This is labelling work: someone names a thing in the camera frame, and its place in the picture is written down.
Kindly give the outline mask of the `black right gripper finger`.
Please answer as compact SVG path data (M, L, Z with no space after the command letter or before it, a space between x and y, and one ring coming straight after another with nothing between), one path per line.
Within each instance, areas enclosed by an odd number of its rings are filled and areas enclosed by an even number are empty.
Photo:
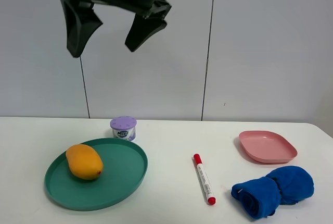
M79 58L93 33L103 25L93 10L94 4L73 7L61 0L67 32L67 50L72 57Z

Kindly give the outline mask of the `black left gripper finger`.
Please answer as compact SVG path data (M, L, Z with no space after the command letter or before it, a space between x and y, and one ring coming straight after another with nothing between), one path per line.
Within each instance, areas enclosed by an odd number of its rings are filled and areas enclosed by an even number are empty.
M167 22L162 18L145 19L142 16L135 15L125 45L131 52L135 52L146 40L166 26Z

